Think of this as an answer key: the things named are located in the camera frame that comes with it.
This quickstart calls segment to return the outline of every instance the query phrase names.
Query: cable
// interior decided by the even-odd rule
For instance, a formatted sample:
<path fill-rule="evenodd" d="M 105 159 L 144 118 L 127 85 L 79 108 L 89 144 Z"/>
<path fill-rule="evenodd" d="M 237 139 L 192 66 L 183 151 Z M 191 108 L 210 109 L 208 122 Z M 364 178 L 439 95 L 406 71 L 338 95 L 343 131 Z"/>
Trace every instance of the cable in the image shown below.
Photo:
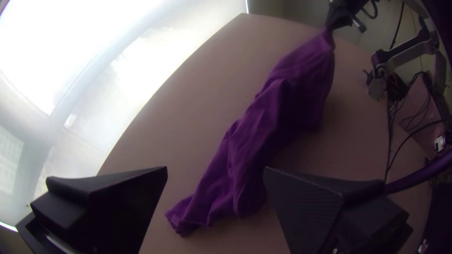
<path fill-rule="evenodd" d="M 429 82 L 426 80 L 426 79 L 428 78 L 428 73 L 423 72 L 423 71 L 420 71 L 420 72 L 418 72 L 418 73 L 416 73 L 416 74 L 413 75 L 413 78 L 411 79 L 411 81 L 410 81 L 410 82 L 408 83 L 408 85 L 407 85 L 408 89 L 414 84 L 414 82 L 416 81 L 416 79 L 417 79 L 420 75 L 423 76 L 424 83 L 429 83 Z M 410 122 L 409 122 L 408 125 L 407 125 L 407 127 L 409 127 L 409 125 L 412 123 L 413 119 L 415 119 L 417 116 L 419 116 L 420 114 L 422 114 L 423 112 L 425 112 L 424 117 L 423 117 L 423 118 L 421 119 L 421 121 L 414 127 L 414 128 L 417 128 L 417 127 L 422 123 L 422 121 L 425 119 L 425 117 L 426 117 L 426 115 L 427 115 L 428 107 L 429 107 L 429 104 L 430 104 L 430 98 L 431 98 L 430 90 L 429 90 L 428 87 L 427 87 L 427 98 L 426 98 L 425 102 L 423 103 L 423 105 L 421 106 L 421 108 L 418 110 L 418 112 L 417 112 L 414 116 L 404 118 L 402 121 L 400 121 L 399 124 L 401 124 L 401 123 L 404 122 L 405 120 L 411 119 Z M 386 180 L 387 180 L 387 175 L 388 175 L 389 170 L 391 169 L 392 163 L 394 162 L 394 159 L 395 159 L 395 157 L 396 157 L 396 155 L 397 155 L 397 153 L 398 153 L 398 152 L 396 152 L 395 155 L 394 155 L 394 157 L 393 157 L 392 160 L 391 160 L 391 148 L 392 148 L 392 139 L 393 139 L 394 122 L 395 122 L 395 119 L 396 119 L 396 114 L 397 114 L 397 112 L 403 107 L 405 100 L 403 99 L 403 101 L 402 101 L 402 103 L 401 103 L 402 105 L 401 105 L 400 107 L 398 106 L 398 103 L 399 103 L 400 101 L 396 101 L 396 102 L 393 103 L 392 105 L 390 104 L 389 101 L 390 101 L 390 100 L 389 100 L 389 98 L 388 98 L 388 100 L 387 100 L 387 124 L 388 124 L 388 138 L 389 138 L 389 141 L 388 141 L 387 160 L 386 160 L 385 182 L 386 182 Z"/>
<path fill-rule="evenodd" d="M 419 116 L 420 114 L 422 114 L 422 112 L 424 111 L 425 107 L 428 105 L 429 103 L 429 98 L 430 98 L 430 94 L 427 94 L 427 97 L 425 98 L 424 103 L 422 104 L 422 106 L 420 107 L 420 109 L 418 110 L 418 112 L 412 116 L 409 117 L 405 117 L 404 119 L 402 119 L 399 124 L 402 124 L 404 121 L 411 119 L 410 122 L 408 122 L 408 125 L 405 127 L 409 127 L 411 122 L 413 121 L 413 119 L 415 119 L 417 116 Z"/>
<path fill-rule="evenodd" d="M 397 154 L 399 153 L 399 151 L 400 151 L 400 149 L 403 147 L 403 145 L 404 145 L 411 137 L 413 137 L 413 136 L 416 135 L 418 132 L 420 132 L 420 131 L 422 131 L 422 130 L 424 130 L 424 129 L 430 127 L 430 126 L 433 126 L 433 125 L 436 125 L 436 124 L 439 124 L 439 123 L 444 123 L 444 122 L 446 122 L 446 121 L 449 121 L 450 119 L 452 119 L 452 118 L 448 118 L 448 119 L 443 119 L 443 120 L 438 120 L 438 121 L 431 122 L 431 123 L 429 123 L 429 124 L 426 124 L 426 125 L 422 126 L 422 127 L 419 128 L 419 129 L 417 129 L 417 130 L 414 131 L 413 133 L 409 134 L 408 137 L 406 137 L 406 138 L 404 139 L 404 141 L 399 145 L 399 148 L 397 148 L 397 150 L 395 151 L 394 157 L 392 158 L 391 163 L 389 164 L 389 167 L 386 169 L 386 172 L 385 172 L 385 182 L 386 182 L 386 179 L 387 179 L 387 174 L 389 173 L 389 170 L 391 169 L 392 164 L 394 163 L 394 160 L 395 160 L 396 157 L 397 157 Z"/>
<path fill-rule="evenodd" d="M 427 106 L 425 107 L 425 110 L 424 110 L 424 116 L 420 119 L 420 121 L 418 122 L 418 124 L 417 125 L 415 125 L 415 126 L 413 126 L 413 127 L 411 127 L 411 128 L 408 128 L 408 126 L 410 126 L 410 124 L 411 124 L 411 122 L 414 120 L 414 118 L 412 118 L 411 119 L 411 121 L 408 123 L 408 125 L 406 126 L 406 131 L 408 131 L 408 132 L 410 132 L 410 131 L 412 131 L 412 130 L 414 130 L 414 129 L 416 129 L 417 127 L 419 127 L 419 125 L 421 125 L 421 123 L 425 120 L 425 117 L 427 117 L 427 114 L 428 114 L 428 109 L 430 108 L 430 101 L 431 101 L 431 96 L 430 96 L 430 94 L 428 94 L 429 96 L 428 96 L 428 102 L 427 102 Z"/>
<path fill-rule="evenodd" d="M 390 99 L 386 100 L 386 113 L 387 113 L 387 131 L 388 131 L 388 148 L 387 148 L 387 159 L 386 159 L 386 169 L 389 167 L 389 160 L 391 159 L 391 147 L 392 147 L 392 138 L 394 131 L 394 122 L 396 119 L 397 111 L 402 107 L 398 107 L 398 101 L 391 105 Z"/>
<path fill-rule="evenodd" d="M 375 0 L 371 0 L 372 6 L 373 6 L 373 16 L 371 16 L 364 7 L 361 8 L 361 10 L 368 16 L 370 19 L 376 19 L 378 17 L 378 8 L 377 4 L 375 3 Z"/>
<path fill-rule="evenodd" d="M 392 49 L 396 44 L 397 34 L 399 33 L 400 24 L 402 23 L 402 16 L 404 15 L 405 2 L 402 2 L 402 9 L 400 9 L 399 22 L 397 23 L 397 28 L 395 29 L 394 38 L 392 39 L 391 46 L 389 49 Z"/>
<path fill-rule="evenodd" d="M 407 124 L 406 127 L 405 127 L 405 130 L 406 130 L 406 131 L 413 130 L 414 128 L 417 128 L 417 127 L 422 123 L 422 121 L 425 119 L 425 117 L 427 116 L 428 109 L 429 109 L 429 107 L 430 107 L 431 94 L 430 94 L 430 90 L 429 90 L 429 88 L 428 88 L 428 84 L 431 83 L 431 80 L 427 80 L 427 78 L 429 78 L 427 72 L 420 71 L 420 72 L 414 74 L 414 75 L 413 75 L 413 78 L 412 78 L 411 81 L 410 81 L 410 83 L 408 83 L 408 88 L 410 88 L 410 87 L 414 84 L 414 82 L 415 82 L 416 79 L 419 77 L 419 75 L 422 75 L 422 76 L 423 76 L 422 79 L 423 79 L 423 81 L 424 81 L 424 85 L 426 85 L 426 89 L 427 89 L 427 97 L 425 98 L 424 103 L 422 104 L 421 108 L 418 110 L 418 112 L 417 112 L 415 115 L 410 116 L 410 117 L 406 117 L 406 118 L 402 119 L 402 120 L 399 122 L 399 124 L 402 124 L 404 121 L 410 119 L 410 122 L 408 122 L 408 124 Z M 413 122 L 413 120 L 414 120 L 416 117 L 418 117 L 420 114 L 422 114 L 423 112 L 425 112 L 425 113 L 424 113 L 424 116 L 423 116 L 423 119 L 421 120 L 421 122 L 419 122 L 415 127 L 409 128 L 409 126 L 411 125 L 411 123 Z"/>

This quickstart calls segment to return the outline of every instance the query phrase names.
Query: wooden table surface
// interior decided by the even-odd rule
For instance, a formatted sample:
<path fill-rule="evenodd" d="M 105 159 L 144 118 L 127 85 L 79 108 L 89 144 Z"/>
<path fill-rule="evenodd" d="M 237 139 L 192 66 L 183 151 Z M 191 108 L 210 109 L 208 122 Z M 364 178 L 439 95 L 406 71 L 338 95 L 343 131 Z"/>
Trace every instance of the wooden table surface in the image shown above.
<path fill-rule="evenodd" d="M 245 220 L 224 220 L 181 238 L 164 213 L 191 194 L 224 132 L 251 103 L 276 61 L 316 34 L 308 26 L 241 14 L 202 45 L 137 115 L 105 161 L 100 174 L 165 165 L 169 179 L 141 253 L 288 254 L 270 205 Z M 370 54 L 336 38 L 336 68 L 322 127 L 304 134 L 272 166 L 350 180 L 382 179 L 387 156 L 384 102 L 367 95 L 362 69 Z M 395 128 L 394 146 L 406 133 Z M 424 152 L 409 141 L 390 174 L 398 179 L 423 165 Z M 400 253 L 417 249 L 428 215 L 427 183 L 392 195 L 410 213 L 414 232 Z"/>

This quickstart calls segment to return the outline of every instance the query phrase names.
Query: crumpled cloth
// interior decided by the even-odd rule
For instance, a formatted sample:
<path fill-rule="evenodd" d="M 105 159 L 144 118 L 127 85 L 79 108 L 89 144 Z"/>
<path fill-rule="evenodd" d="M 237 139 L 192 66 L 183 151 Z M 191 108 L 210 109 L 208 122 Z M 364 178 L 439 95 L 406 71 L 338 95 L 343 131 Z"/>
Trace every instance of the crumpled cloth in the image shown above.
<path fill-rule="evenodd" d="M 325 29 L 276 64 L 243 117 L 226 131 L 194 194 L 165 214 L 176 233 L 185 237 L 199 226 L 262 207 L 264 167 L 296 136 L 320 125 L 333 82 L 334 48 Z"/>

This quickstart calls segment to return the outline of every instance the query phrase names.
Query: purple cable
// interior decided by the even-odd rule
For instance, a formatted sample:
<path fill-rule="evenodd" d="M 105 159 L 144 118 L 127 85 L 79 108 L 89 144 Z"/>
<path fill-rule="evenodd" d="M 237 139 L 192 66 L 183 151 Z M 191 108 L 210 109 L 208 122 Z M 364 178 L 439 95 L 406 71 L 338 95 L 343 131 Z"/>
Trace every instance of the purple cable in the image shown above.
<path fill-rule="evenodd" d="M 452 166 L 452 151 L 448 151 L 445 155 L 435 159 L 430 165 L 426 165 L 404 178 L 386 184 L 383 192 L 384 194 L 392 194 L 404 191 L 429 180 L 435 175 L 445 171 L 450 166 Z"/>

